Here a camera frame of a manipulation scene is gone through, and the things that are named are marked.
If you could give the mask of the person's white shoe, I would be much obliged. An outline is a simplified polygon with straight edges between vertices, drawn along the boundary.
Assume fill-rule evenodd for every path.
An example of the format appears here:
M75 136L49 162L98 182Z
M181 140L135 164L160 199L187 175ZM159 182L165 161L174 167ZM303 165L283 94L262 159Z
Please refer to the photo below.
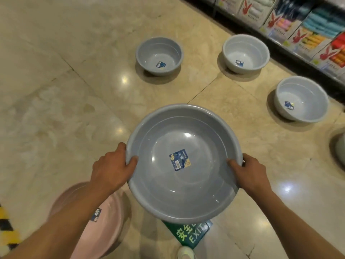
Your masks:
M177 252L176 259L196 259L196 256L192 248L188 246L182 246Z

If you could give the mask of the pink plastic basin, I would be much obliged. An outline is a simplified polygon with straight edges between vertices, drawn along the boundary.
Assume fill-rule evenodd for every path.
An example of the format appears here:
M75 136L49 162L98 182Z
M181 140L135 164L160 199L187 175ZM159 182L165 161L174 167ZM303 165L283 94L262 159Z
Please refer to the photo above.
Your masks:
M118 239L124 222L122 199L115 192L98 208L98 221L88 222L70 259L100 259Z

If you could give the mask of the large grey plastic basin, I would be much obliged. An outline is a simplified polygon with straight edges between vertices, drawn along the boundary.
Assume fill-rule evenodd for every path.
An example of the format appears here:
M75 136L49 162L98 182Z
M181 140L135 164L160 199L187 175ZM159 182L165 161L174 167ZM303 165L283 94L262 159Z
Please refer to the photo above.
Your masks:
M191 166L175 171L169 155L185 149ZM128 186L156 218L175 224L205 222L234 200L239 184L226 160L243 164L231 127L191 104L170 104L148 114L127 141L126 161L138 156Z

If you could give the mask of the small dark grey plastic basin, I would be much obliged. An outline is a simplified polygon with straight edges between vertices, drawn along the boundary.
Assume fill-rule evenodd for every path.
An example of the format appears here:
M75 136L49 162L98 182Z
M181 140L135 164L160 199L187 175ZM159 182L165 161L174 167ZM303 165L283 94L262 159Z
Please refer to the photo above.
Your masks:
M142 42L136 49L136 61L142 69L156 77L164 77L175 72L182 64L184 51L173 39L153 37ZM162 61L166 67L157 68Z

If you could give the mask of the small pale grey plastic basin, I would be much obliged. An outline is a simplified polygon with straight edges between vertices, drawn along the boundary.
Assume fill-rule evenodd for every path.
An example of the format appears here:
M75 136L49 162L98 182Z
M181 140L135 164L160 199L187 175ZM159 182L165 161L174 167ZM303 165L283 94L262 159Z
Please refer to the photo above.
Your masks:
M294 110L284 107L284 102L294 103ZM309 78L291 76L282 79L274 94L277 112L287 120L317 123L328 112L329 99L324 89Z
M260 39L248 34L237 34L224 42L222 56L226 67L232 72L249 74L268 64L270 51ZM236 60L243 61L243 67L236 65Z

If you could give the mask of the person's right hand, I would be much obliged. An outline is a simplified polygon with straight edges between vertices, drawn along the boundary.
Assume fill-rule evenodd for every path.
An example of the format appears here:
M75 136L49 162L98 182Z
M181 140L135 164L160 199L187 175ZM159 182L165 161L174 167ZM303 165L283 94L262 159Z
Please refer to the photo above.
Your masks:
M255 201L261 201L273 194L265 165L256 158L243 154L244 165L241 177L236 177L239 186Z

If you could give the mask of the blue label sticker large basin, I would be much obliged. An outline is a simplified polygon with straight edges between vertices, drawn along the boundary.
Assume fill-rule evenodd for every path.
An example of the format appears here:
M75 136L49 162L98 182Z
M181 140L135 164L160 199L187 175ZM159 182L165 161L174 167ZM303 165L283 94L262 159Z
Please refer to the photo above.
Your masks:
M191 166L191 161L185 149L170 154L169 158L175 171L180 171Z

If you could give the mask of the person's left forearm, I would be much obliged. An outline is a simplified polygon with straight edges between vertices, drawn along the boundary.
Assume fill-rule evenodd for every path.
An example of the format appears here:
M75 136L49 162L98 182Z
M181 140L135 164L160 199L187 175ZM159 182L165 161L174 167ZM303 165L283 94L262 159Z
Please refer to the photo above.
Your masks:
M83 185L75 199L2 259L70 259L93 213L108 197L91 183Z

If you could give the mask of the person's right forearm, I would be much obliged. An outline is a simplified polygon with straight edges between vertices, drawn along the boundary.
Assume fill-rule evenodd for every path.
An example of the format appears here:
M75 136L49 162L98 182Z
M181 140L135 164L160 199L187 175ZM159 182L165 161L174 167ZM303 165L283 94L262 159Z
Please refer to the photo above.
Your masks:
M272 190L250 192L278 236L289 259L345 259Z

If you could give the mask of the green exit floor sign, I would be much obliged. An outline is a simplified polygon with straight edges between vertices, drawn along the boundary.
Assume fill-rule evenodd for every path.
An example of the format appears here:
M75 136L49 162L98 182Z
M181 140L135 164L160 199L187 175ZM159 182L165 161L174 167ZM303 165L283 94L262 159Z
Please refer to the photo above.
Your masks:
M191 249L196 248L213 225L211 220L189 225L162 222L182 246L187 246Z

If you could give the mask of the person's left hand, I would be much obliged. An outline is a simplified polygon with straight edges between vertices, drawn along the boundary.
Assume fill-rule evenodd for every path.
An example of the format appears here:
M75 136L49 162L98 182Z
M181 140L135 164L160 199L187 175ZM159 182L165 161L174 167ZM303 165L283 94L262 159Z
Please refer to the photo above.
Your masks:
M120 142L113 152L107 152L93 164L91 185L109 196L121 188L133 174L125 173L126 144Z

